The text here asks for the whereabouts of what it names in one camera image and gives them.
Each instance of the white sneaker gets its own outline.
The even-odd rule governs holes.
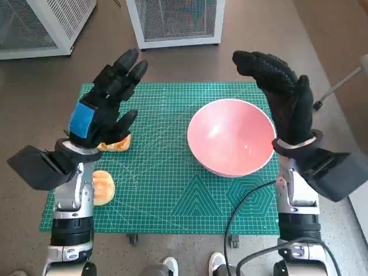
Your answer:
[[[225,257],[223,254],[219,252],[215,252],[212,254],[211,258],[209,259],[208,264],[208,273],[209,276],[213,276],[213,272],[221,265],[226,264]]]
[[[163,260],[162,263],[164,265],[166,265],[168,267],[168,269],[170,269],[172,271],[174,276],[179,275],[179,266],[178,266],[178,262],[177,262],[177,260],[175,260],[175,258],[167,257],[165,260]]]

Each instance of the bowl rim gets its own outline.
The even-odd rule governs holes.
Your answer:
[[[276,134],[276,129],[275,129],[275,126],[272,122],[272,120],[270,119],[269,116],[267,116],[267,114],[261,109],[259,108],[258,106],[254,105],[253,103],[250,103],[250,102],[247,102],[247,101],[244,101],[242,99],[234,99],[234,98],[225,98],[225,99],[217,99],[215,101],[212,101],[212,102],[209,102],[207,103],[206,105],[202,106],[201,108],[199,108],[197,110],[197,112],[192,116],[192,118],[190,119],[190,122],[189,122],[189,125],[188,125],[188,129],[187,129],[187,142],[188,142],[188,146],[190,148],[190,151],[191,153],[194,155],[194,157],[201,163],[202,166],[204,166],[207,170],[211,171],[211,172],[214,172],[216,175],[218,174],[221,174],[221,175],[228,175],[227,177],[244,177],[246,175],[250,175],[250,174],[253,174],[255,173],[256,171],[259,171],[260,169],[262,169],[266,164],[268,164],[268,162],[271,160],[271,158],[273,157],[274,153],[275,153],[275,150],[272,149],[271,153],[270,153],[270,156],[267,158],[267,160],[260,166],[258,166],[257,168],[253,169],[252,171],[250,172],[245,172],[245,174],[242,174],[242,175],[229,175],[227,173],[224,173],[224,172],[219,172],[217,170],[214,170],[213,168],[209,167],[208,165],[204,164],[198,157],[197,155],[193,152],[191,146],[190,146],[190,142],[189,142],[189,129],[190,129],[190,125],[191,125],[191,122],[193,121],[193,119],[198,116],[198,114],[200,113],[200,111],[202,109],[205,109],[205,108],[208,108],[210,105],[213,105],[214,103],[217,103],[217,102],[222,102],[222,101],[233,101],[233,102],[243,102],[245,104],[248,104],[250,106],[253,106],[255,109],[258,109],[268,120],[268,122],[270,123],[271,127],[272,127],[272,130],[274,132],[274,139],[277,138],[277,134]]]

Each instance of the green cutting mat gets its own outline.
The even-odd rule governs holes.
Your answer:
[[[82,86],[81,94],[91,89]],[[251,102],[267,115],[263,93],[254,83],[141,83],[123,102],[124,114],[137,109],[127,152],[106,152],[97,170],[112,174],[114,199],[96,207],[95,231],[104,233],[224,233],[233,208],[243,196],[278,174],[276,155],[260,171],[247,177],[218,177],[198,164],[186,140],[195,112],[208,102],[238,98]],[[50,231],[50,194],[40,225]],[[233,234],[278,234],[274,188],[256,192],[245,203],[231,228]]]

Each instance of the bread roll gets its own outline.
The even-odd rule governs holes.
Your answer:
[[[129,134],[124,140],[121,140],[118,143],[114,143],[111,145],[106,145],[105,143],[101,143],[98,145],[98,149],[100,151],[126,151],[131,145],[132,135]]]
[[[94,205],[101,206],[109,203],[115,195],[115,183],[107,171],[93,172]]]

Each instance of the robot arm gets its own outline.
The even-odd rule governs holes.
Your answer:
[[[133,67],[137,58],[138,52],[129,50],[112,66],[105,66],[74,109],[69,138],[58,140],[54,151],[29,145],[8,160],[30,187],[53,190],[51,241],[43,276],[96,275],[95,265],[88,262],[94,239],[92,175],[101,158],[96,146],[121,141],[129,134],[137,111],[117,119],[120,102],[133,95],[147,70],[145,60]]]
[[[323,134],[312,129],[307,76],[297,78],[285,61],[259,52],[236,51],[233,61],[238,73],[253,77],[264,92],[277,130],[278,244],[287,245],[278,251],[283,260],[275,264],[274,275],[336,275],[321,245],[319,194],[335,202],[347,197],[368,179],[366,162],[320,148]],[[311,242],[290,242],[296,239]]]

